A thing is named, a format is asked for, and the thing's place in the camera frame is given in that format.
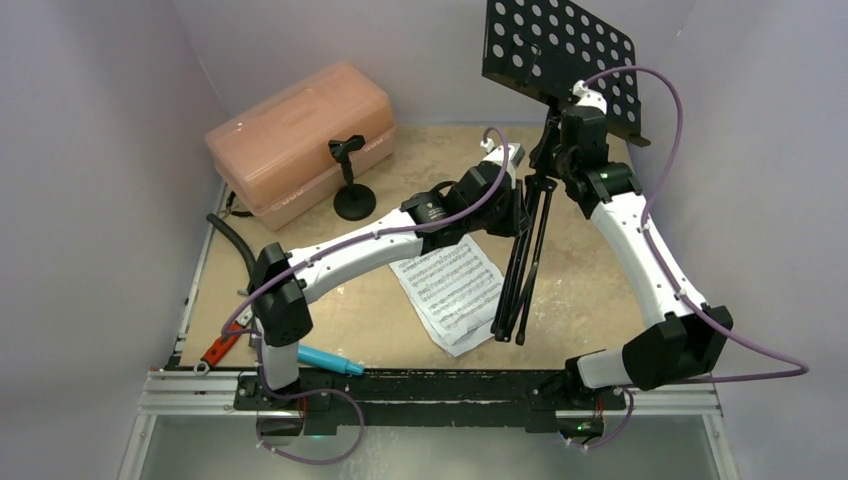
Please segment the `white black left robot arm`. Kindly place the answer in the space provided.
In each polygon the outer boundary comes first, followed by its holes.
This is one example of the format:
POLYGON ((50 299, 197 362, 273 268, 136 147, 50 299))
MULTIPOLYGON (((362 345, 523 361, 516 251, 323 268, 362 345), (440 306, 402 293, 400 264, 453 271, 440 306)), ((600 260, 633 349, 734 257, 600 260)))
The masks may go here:
POLYGON ((459 181, 416 193, 346 235, 292 251, 279 244, 265 247, 249 284, 260 335, 260 397, 275 409, 295 402, 297 348, 313 328, 309 306, 332 289, 390 263, 453 247, 472 232, 516 236, 517 165, 513 158, 492 153, 459 181))

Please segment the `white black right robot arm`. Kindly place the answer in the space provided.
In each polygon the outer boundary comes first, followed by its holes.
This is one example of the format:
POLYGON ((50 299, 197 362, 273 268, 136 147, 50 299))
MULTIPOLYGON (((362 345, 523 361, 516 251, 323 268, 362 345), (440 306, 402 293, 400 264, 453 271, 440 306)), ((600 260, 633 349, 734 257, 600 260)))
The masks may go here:
POLYGON ((733 326, 729 310, 711 306, 687 280, 645 213, 646 197, 631 168, 609 160, 607 104, 584 84, 558 122, 559 143, 548 171, 606 239, 636 294, 645 329, 614 350, 566 361, 561 392, 584 407, 609 387, 652 390, 707 374, 733 326))

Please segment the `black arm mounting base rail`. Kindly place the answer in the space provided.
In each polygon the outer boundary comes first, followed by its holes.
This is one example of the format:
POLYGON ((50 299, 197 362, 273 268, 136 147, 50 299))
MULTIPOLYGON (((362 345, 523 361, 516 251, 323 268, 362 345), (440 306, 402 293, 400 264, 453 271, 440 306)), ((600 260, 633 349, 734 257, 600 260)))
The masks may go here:
POLYGON ((597 410, 622 413, 626 402, 610 389, 572 390, 561 370, 368 369, 351 376, 303 368, 277 396, 265 393, 254 375, 238 377, 233 406, 263 418, 303 409, 308 435, 359 424, 576 434, 579 421, 599 431, 597 410))

